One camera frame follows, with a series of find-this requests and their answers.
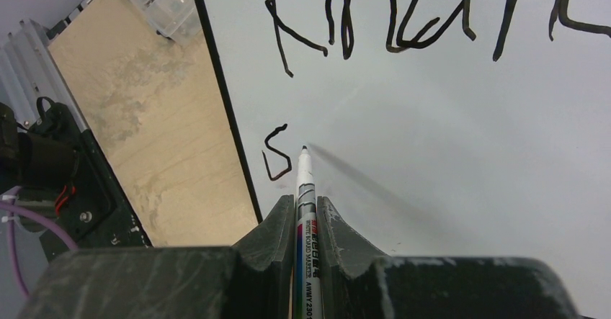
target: white board surface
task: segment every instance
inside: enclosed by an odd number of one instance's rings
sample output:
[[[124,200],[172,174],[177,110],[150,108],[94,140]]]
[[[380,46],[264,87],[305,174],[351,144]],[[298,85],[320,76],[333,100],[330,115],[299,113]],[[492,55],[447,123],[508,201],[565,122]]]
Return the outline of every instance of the white board surface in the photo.
[[[550,265],[580,313],[611,313],[611,40],[556,22],[556,0],[517,0],[493,60],[507,0],[470,0],[424,49],[387,51],[389,0],[352,0],[354,48],[342,52],[344,0],[276,0],[278,17],[328,49],[280,30],[266,0],[205,0],[263,216],[295,191],[302,145],[318,195],[377,247],[408,256],[527,256]],[[412,0],[396,0],[397,32]],[[403,39],[461,0],[418,0]],[[611,0],[570,0],[568,16],[611,25]],[[270,181],[288,154],[293,170]]]

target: black marker stroke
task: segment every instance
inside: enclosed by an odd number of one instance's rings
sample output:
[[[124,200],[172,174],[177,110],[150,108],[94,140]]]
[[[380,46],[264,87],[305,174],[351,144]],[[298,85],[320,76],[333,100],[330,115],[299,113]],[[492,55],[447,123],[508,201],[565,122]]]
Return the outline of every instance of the black marker stroke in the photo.
[[[287,156],[285,153],[281,152],[280,150],[278,150],[277,148],[274,148],[273,146],[271,146],[269,144],[269,139],[272,139],[273,137],[278,135],[278,133],[282,132],[283,130],[286,130],[287,127],[288,127],[288,125],[285,123],[284,125],[282,125],[280,127],[277,127],[273,132],[271,132],[265,138],[265,147],[267,147],[270,151],[272,151],[272,152],[276,153],[277,155],[282,156],[282,157],[284,157],[286,159],[286,161],[287,161],[287,168],[285,170],[281,171],[276,176],[272,176],[272,172],[269,171],[269,164],[267,163],[267,157],[265,156],[265,152],[263,150],[261,150],[261,153],[263,153],[263,162],[265,162],[265,169],[267,170],[267,176],[269,177],[269,180],[271,180],[271,181],[278,180],[279,178],[283,177],[286,173],[291,171],[291,169],[293,169],[293,166],[291,166],[291,163],[290,163],[290,157]]]
[[[295,38],[299,42],[302,42],[303,44],[307,45],[308,47],[321,51],[324,56],[327,56],[329,54],[328,50],[325,47],[323,47],[322,45],[315,44],[314,42],[308,40],[304,36],[299,35],[297,32],[293,31],[290,27],[285,25],[284,22],[282,22],[282,20],[278,17],[278,13],[276,10],[276,0],[265,0],[265,6],[267,7],[267,10],[272,15],[272,18],[274,20],[274,30],[276,32],[276,41],[278,44],[278,50],[280,51],[280,57],[282,57],[282,64],[285,67],[285,72],[286,74],[288,74],[289,77],[291,78],[293,77],[293,72],[291,72],[288,69],[284,47],[282,46],[282,39],[280,38],[279,28],[280,30],[288,33],[293,38]]]
[[[556,20],[560,20],[560,23],[568,28],[577,31],[607,35],[611,37],[611,27],[595,25],[595,24],[587,24],[585,22],[576,22],[568,17],[568,0],[556,0],[554,2],[554,7],[550,14],[550,23],[549,23],[549,36],[550,40],[553,40],[552,32],[554,28],[554,24]]]
[[[469,14],[471,11],[471,0],[463,0],[463,32],[471,40],[476,40],[476,33],[469,27]]]
[[[331,0],[325,0],[326,21],[329,24],[329,44],[335,44],[335,22],[333,21],[333,13],[331,12]]]
[[[344,0],[344,8],[342,10],[342,51],[344,59],[347,60],[354,49],[354,29],[352,27],[352,15],[350,14],[350,4],[352,0]],[[398,53],[400,48],[395,48],[393,44],[393,35],[397,22],[397,0],[390,0],[391,15],[388,25],[388,34],[386,35],[386,50],[391,53]]]
[[[503,22],[501,23],[499,38],[496,40],[496,48],[494,48],[494,54],[492,55],[492,61],[494,62],[497,62],[501,58],[501,55],[503,55],[505,40],[507,39],[507,33],[509,33],[509,26],[512,23],[516,3],[517,0],[507,0],[505,3],[505,14],[503,15]]]
[[[435,43],[443,35],[445,30],[447,30],[447,28],[450,27],[450,25],[454,22],[454,19],[456,19],[456,17],[463,10],[463,8],[465,6],[465,0],[462,0],[458,4],[458,6],[454,9],[452,14],[450,14],[450,16],[447,18],[445,23],[435,32],[435,34],[433,36],[427,38],[426,40],[424,40],[422,42],[420,42],[419,39],[422,36],[424,36],[424,34],[427,33],[427,31],[430,30],[431,27],[435,26],[436,23],[438,23],[441,19],[439,17],[437,17],[437,18],[434,18],[434,19],[430,20],[416,34],[416,37],[412,38],[411,40],[404,40],[403,39],[403,34],[405,33],[405,28],[407,26],[407,23],[411,19],[411,16],[414,14],[414,10],[416,9],[416,5],[417,4],[418,4],[418,0],[411,0],[411,3],[409,4],[409,7],[407,9],[407,12],[405,13],[405,17],[403,17],[403,19],[401,20],[401,24],[399,25],[398,32],[397,32],[397,45],[399,47],[401,47],[400,48],[401,51],[407,50],[407,49],[410,49],[410,48],[424,49],[424,48],[430,46],[431,44]]]

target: plywood surface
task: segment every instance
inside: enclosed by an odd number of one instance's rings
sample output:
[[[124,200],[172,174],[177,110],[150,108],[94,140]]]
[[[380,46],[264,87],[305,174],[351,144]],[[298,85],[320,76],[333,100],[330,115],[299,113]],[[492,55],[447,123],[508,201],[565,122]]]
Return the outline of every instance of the plywood surface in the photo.
[[[94,0],[49,48],[155,246],[256,225],[201,33],[181,48],[128,0]]]

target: black border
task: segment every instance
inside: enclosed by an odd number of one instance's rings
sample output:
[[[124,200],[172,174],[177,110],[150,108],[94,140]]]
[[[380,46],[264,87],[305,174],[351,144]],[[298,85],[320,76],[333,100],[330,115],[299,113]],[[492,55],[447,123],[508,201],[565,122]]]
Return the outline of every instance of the black border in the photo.
[[[261,216],[261,208],[259,207],[259,201],[257,200],[257,193],[254,191],[254,184],[252,183],[248,161],[246,160],[244,146],[242,145],[242,139],[240,138],[240,131],[238,130],[236,116],[233,113],[233,106],[231,105],[229,90],[227,90],[227,83],[225,82],[225,76],[223,75],[223,68],[220,65],[218,49],[216,48],[216,42],[214,41],[212,25],[210,24],[208,11],[206,10],[206,3],[204,0],[195,0],[195,6],[197,7],[197,14],[200,16],[202,28],[204,29],[204,37],[206,39],[206,44],[208,44],[208,52],[210,53],[210,59],[212,60],[212,65],[214,67],[214,73],[216,75],[216,81],[218,82],[220,96],[223,98],[223,105],[225,106],[225,112],[227,113],[227,120],[229,121],[229,127],[231,128],[233,141],[236,144],[236,150],[238,151],[238,157],[240,158],[240,164],[242,165],[242,171],[244,172],[244,179],[246,180],[246,186],[249,190],[252,207],[254,208],[254,214],[257,217],[257,221],[260,223],[263,221],[263,217]]]

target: transparent plastic box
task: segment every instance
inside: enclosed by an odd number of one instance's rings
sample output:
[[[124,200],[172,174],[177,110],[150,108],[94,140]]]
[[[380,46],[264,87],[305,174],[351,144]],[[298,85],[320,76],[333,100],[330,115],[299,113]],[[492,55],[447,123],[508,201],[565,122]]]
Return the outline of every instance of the transparent plastic box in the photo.
[[[161,35],[186,45],[202,29],[194,0],[131,0]]]

